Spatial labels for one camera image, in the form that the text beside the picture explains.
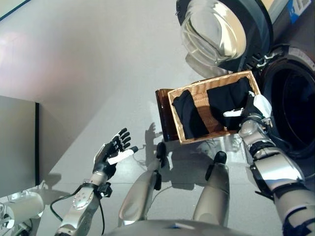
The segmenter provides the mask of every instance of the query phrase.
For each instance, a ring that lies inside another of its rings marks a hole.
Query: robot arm
[[[121,130],[108,144],[104,144],[94,157],[93,174],[76,191],[68,213],[62,220],[56,236],[85,236],[90,230],[94,213],[102,197],[111,195],[107,182],[116,171],[116,164],[138,151],[130,146],[127,129]]]
[[[268,137],[264,127],[270,123],[271,105],[262,95],[250,95],[239,131],[252,156],[248,160],[261,195],[272,199],[283,224],[283,235],[315,234],[315,195],[304,183],[304,175]]]

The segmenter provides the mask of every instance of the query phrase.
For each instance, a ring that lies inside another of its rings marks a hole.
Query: robot forearm
[[[106,174],[95,172],[88,182],[83,183],[72,201],[71,208],[59,226],[56,236],[87,235],[99,200],[106,194],[105,187],[108,183],[103,184],[106,181]]]
[[[272,199],[283,235],[315,234],[315,195],[304,185],[297,164],[277,148],[256,119],[247,119],[239,135],[252,156],[251,171],[263,196]]]

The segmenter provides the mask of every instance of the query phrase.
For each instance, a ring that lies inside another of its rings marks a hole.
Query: blue label
[[[310,5],[310,0],[289,0],[287,9],[289,11],[291,23],[295,23],[303,11]]]

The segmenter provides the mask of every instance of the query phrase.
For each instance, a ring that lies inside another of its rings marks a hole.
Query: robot
[[[225,112],[226,117],[242,116],[238,134],[248,151],[247,162],[260,189],[258,194],[271,199],[283,224],[284,236],[315,235],[315,194],[304,185],[305,177],[297,166],[268,137],[271,105],[262,95],[249,93],[247,104],[240,110]],[[107,182],[116,171],[117,162],[137,152],[130,146],[129,132],[120,131],[104,144],[94,158],[93,174],[70,196],[72,206],[55,236],[84,236],[90,229],[93,214],[102,197],[112,190]],[[119,227],[109,236],[240,236],[228,229],[229,177],[226,154],[218,152],[206,173],[207,184],[189,220],[147,220],[154,189],[161,188],[160,169],[165,164],[165,146],[157,147],[157,158],[131,187],[119,211]]]

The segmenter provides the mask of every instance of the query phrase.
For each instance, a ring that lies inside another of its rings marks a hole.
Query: wicker basket
[[[198,81],[191,85],[188,85],[182,88],[177,88],[168,92],[168,99],[170,102],[172,115],[174,118],[177,134],[178,134],[181,144],[188,144],[188,143],[198,142],[198,141],[202,141],[206,139],[212,139],[215,137],[236,133],[236,130],[227,130],[226,127],[223,127],[211,115],[207,90],[237,82],[239,79],[243,77],[248,78],[253,92],[255,94],[260,94],[257,82],[251,71],[243,71],[243,72],[238,72],[234,74],[215,77],[212,79]],[[172,106],[172,103],[176,97],[180,96],[182,92],[187,89],[190,91],[193,97],[194,104],[198,110],[198,113],[201,116],[205,126],[207,127],[209,131],[208,135],[205,135],[199,138],[185,139],[183,125],[181,124],[179,117],[176,113],[176,109],[174,106]]]

